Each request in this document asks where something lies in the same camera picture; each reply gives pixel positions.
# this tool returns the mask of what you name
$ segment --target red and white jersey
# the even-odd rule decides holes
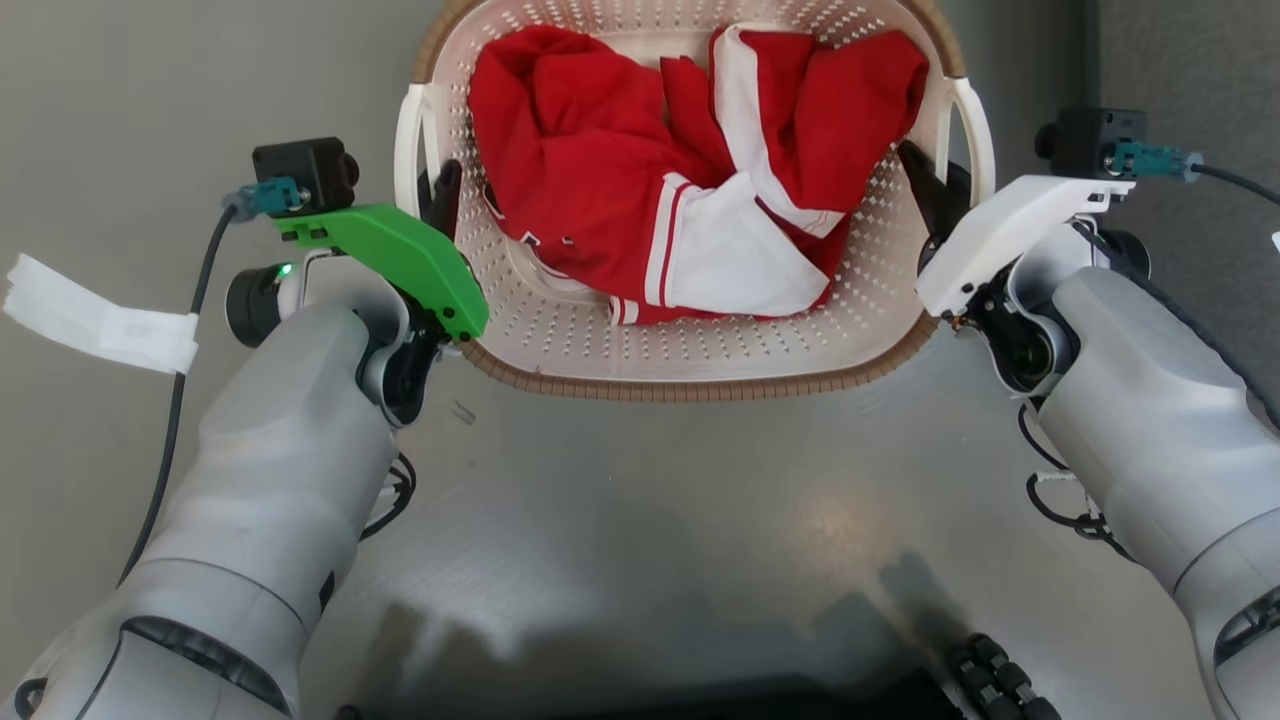
[[[614,322],[780,316],[824,299],[925,72],[900,33],[832,50],[731,26],[708,76],[531,27],[481,50],[468,104],[503,233]]]

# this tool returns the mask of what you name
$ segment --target green plastic part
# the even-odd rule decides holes
[[[361,205],[319,215],[276,218],[301,247],[337,247],[435,311],[444,331],[484,334],[489,304],[471,268],[440,231],[394,205]]]

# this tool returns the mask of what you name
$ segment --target white basket handle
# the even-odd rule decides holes
[[[951,108],[960,111],[965,141],[969,145],[969,174],[973,188],[970,205],[978,205],[996,193],[996,149],[991,142],[991,126],[982,110],[978,94],[969,86],[968,78],[943,78],[945,90],[942,113],[938,118],[937,158],[933,167],[938,179],[947,179],[947,160],[951,156]]]
[[[431,182],[440,177],[440,147],[435,131],[435,106],[439,104],[439,88],[433,85],[415,82],[408,86],[401,102],[399,120],[396,124],[394,174],[396,206],[421,218],[417,204],[417,150],[422,147],[426,156],[426,173]]]

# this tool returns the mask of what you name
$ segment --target plastic basket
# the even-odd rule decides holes
[[[901,29],[929,59],[919,119],[909,135],[947,158],[951,109],[964,124],[973,201],[995,191],[991,132],[965,79],[951,28],[933,0],[453,0],[426,33],[396,133],[396,202],[419,214],[417,177],[461,160],[456,243],[490,306],[483,338],[463,355],[530,392],[637,401],[717,401],[806,395],[864,384],[914,355],[937,322],[915,296],[927,232],[891,151],[855,213],[831,301],[791,318],[684,319],[650,327],[609,322],[607,300],[557,286],[529,250],[502,236],[485,208],[467,87],[480,49],[530,24],[590,33],[657,65],[690,55],[705,67],[712,31],[740,20],[809,32],[844,45]],[[945,173],[946,163],[937,163]]]

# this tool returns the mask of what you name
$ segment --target brown woven rim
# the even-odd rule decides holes
[[[444,38],[453,32],[458,22],[475,6],[485,0],[448,0],[435,22],[422,38],[422,47],[413,63],[413,82],[431,82],[435,74],[435,61],[440,56]],[[942,74],[952,78],[966,77],[960,44],[956,42],[951,26],[934,0],[897,0],[924,27],[942,60]],[[760,397],[792,397],[815,395],[867,384],[893,372],[915,355],[925,341],[938,328],[938,320],[928,313],[922,313],[911,329],[891,347],[870,363],[863,363],[842,370],[809,373],[767,380],[728,380],[716,383],[641,383],[584,380],[558,378],[530,373],[503,363],[485,350],[479,341],[462,343],[462,355],[476,368],[500,383],[517,389],[564,397],[591,397],[600,400],[620,400],[628,402],[719,402],[727,400],[754,400]]]

